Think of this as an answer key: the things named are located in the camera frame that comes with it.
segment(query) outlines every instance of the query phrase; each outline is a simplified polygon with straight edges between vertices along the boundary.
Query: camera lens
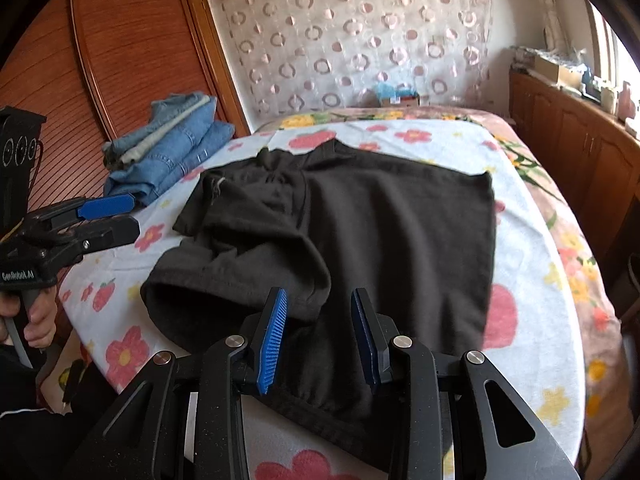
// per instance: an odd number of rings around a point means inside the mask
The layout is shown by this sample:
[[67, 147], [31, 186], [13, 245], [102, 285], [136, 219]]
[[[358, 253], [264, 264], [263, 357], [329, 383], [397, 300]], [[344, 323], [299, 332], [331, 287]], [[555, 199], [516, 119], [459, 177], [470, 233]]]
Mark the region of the camera lens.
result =
[[4, 144], [4, 149], [2, 150], [2, 164], [5, 168], [11, 162], [12, 156], [14, 156], [14, 140], [8, 139]]
[[20, 137], [15, 147], [15, 163], [20, 166], [27, 156], [27, 137]]
[[29, 153], [27, 154], [29, 160], [33, 160], [33, 157], [36, 156], [36, 139], [31, 139], [29, 143]]

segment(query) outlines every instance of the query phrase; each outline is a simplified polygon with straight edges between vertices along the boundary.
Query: pink bottle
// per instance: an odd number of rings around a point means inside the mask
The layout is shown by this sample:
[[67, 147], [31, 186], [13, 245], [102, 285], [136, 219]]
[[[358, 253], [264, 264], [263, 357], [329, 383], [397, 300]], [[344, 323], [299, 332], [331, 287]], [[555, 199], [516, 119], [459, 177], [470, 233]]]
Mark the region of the pink bottle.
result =
[[631, 84], [627, 81], [622, 83], [622, 92], [618, 99], [618, 118], [625, 122], [627, 118], [636, 118], [636, 104], [631, 98]]

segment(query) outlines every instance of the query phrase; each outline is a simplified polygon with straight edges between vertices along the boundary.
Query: wooden wardrobe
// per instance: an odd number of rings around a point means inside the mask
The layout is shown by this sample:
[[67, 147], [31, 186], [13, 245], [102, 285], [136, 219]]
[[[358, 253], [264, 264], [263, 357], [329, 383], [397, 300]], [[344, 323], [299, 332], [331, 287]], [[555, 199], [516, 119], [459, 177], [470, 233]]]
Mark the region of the wooden wardrobe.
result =
[[47, 117], [30, 208], [100, 195], [100, 146], [144, 125], [151, 101], [193, 91], [248, 134], [207, 0], [51, 0], [0, 70], [0, 106]]

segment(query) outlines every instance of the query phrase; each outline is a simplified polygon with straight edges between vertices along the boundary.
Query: patterned wall covering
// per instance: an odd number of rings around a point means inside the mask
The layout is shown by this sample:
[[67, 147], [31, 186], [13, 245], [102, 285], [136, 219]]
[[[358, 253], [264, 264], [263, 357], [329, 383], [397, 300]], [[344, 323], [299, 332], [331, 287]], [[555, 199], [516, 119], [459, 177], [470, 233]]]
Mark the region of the patterned wall covering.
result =
[[481, 105], [491, 0], [211, 0], [257, 123], [375, 104], [380, 82]]

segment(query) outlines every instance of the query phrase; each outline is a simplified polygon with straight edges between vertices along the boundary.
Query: white floral sheet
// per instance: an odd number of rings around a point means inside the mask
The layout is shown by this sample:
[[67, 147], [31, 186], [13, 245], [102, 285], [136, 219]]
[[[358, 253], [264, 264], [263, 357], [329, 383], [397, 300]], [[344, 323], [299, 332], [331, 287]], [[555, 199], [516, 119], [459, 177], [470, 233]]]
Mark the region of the white floral sheet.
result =
[[[60, 297], [87, 353], [121, 390], [155, 353], [184, 352], [152, 324], [140, 285], [158, 258], [182, 237], [171, 227], [205, 168], [255, 156], [267, 146], [304, 153], [326, 140], [363, 150], [421, 160], [494, 179], [497, 237], [488, 323], [482, 349], [511, 381], [575, 461], [585, 409], [584, 359], [570, 288], [545, 221], [503, 150], [478, 124], [468, 121], [359, 121], [266, 132], [234, 139], [169, 190], [136, 213], [135, 245], [85, 258], [66, 276]], [[271, 412], [243, 400], [244, 434], [255, 480], [383, 479], [354, 457]], [[446, 478], [453, 476], [452, 453]]]

